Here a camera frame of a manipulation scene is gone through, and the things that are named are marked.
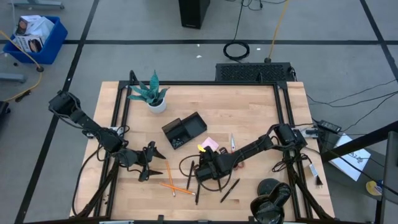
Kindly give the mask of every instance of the yellow cable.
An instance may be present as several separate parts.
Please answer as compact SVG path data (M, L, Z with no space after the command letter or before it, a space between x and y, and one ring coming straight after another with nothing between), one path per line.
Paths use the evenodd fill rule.
M22 53L24 53L26 56L28 56L28 57L36 64L37 68L40 68L40 67L41 67L41 66L39 65L39 63L36 62L36 60L34 60L28 53L26 53L26 52L25 52L24 50L22 50L16 43L14 43L14 42L11 40L11 38L9 38L9 37L7 36L7 34L5 34L2 30L0 30L0 34L3 35L8 41L10 41L16 48L18 48L18 50L20 50ZM22 94L24 94L26 91L33 90L33 89L36 88L36 87L39 85L39 83L42 81L42 77L43 77L43 73L40 72L39 80L37 80L37 83L36 83L35 85L31 86L30 88L28 88L28 89L26 89L26 90L24 90L24 91L22 91L22 92L20 92L20 93L18 93L18 94L16 94L16 95L14 95L13 97L8 98L8 99L6 99L6 100L4 100L4 101L5 101L5 102L11 101L11 100L17 98L18 96L21 96Z
M278 24L276 25L275 32L274 32L274 37L272 38L272 44L271 44L271 49L270 49L270 51L269 51L268 58L271 58L272 51L274 50L274 43L275 43L275 39L276 39L276 34L278 33L278 29L279 29L280 23L282 22L282 19L283 19L284 16L285 16L285 12L286 12L286 9L287 9L287 5L289 5L289 0L287 0L287 1L285 2L285 4L284 4L284 10L282 11L282 14L281 14L280 17L279 17Z

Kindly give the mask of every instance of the floor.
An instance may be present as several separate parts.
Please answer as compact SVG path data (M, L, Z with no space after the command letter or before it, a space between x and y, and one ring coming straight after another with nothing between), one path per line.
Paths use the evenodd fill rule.
M69 88L93 116L102 81L126 80L133 69L148 80L156 69L161 80L214 80L216 63L228 63L223 46L233 38L239 1L213 0L201 30L180 25L177 0L63 0L65 9L16 9L16 16L52 15L61 18L68 37L53 65L46 65L41 84L20 103L0 128L0 220L13 223L38 158L47 158L25 222L66 218L82 163L86 138L52 120L48 101ZM243 62L262 62L283 9L263 3L261 11L244 8L237 39L251 40ZM251 7L257 8L258 1ZM398 78L398 15L395 0L291 0L272 55L273 62L290 62L307 93L331 101ZM0 2L0 29L12 32L12 7ZM0 47L5 44L0 37ZM231 54L242 49L231 48ZM39 74L33 65L0 56L0 71L21 73L25 84L0 82L0 99L33 85ZM397 89L392 82L340 102L341 105L381 96ZM344 128L376 107L382 99L345 108L310 106L315 119ZM392 97L347 133L367 133L398 119ZM385 143L371 146L385 153ZM336 216L346 221L374 219L376 201L338 183L329 182ZM394 212L389 221L397 218Z

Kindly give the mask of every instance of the succulent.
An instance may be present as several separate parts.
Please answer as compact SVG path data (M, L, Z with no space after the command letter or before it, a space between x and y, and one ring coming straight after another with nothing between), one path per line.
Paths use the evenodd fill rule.
M166 91L168 88L164 88L159 91L159 78L157 77L156 71L154 71L153 76L150 78L149 88L145 86L142 82L139 82L140 88L136 86L130 86L134 91L141 94L140 96L131 95L129 96L132 100L142 100L151 106L158 106L162 103Z

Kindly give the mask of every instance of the potted plant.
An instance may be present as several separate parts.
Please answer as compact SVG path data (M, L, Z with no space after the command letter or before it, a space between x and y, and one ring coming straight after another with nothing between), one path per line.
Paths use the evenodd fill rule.
M149 88L146 87L142 82L139 82L140 88L136 86L130 86L134 91L141 94L129 96L132 100L142 100L148 104L149 109L153 113L161 113L166 110L166 100L164 96L168 88L164 88L159 91L159 78L157 77L156 71L150 78Z

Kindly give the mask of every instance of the yellow pencil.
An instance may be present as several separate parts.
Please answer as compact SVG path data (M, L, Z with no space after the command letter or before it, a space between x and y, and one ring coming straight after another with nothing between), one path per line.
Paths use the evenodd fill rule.
M160 183L160 184L163 185L163 186L165 186L165 187L170 187L171 189L179 190L179 191L184 192L184 193L187 193L187 194L196 195L195 193L193 193L193 192L191 192L191 191L189 191L189 190L184 190L184 189L181 189L181 188L179 188L179 187L174 187L174 186L171 186L171 185L165 184L165 183Z
M166 166L167 166L167 172L169 173L169 180L170 180L170 185L173 186L173 179L172 179L172 173L170 171L170 166L169 166L169 162L166 161ZM172 192L173 192L173 196L175 197L175 191L172 188Z

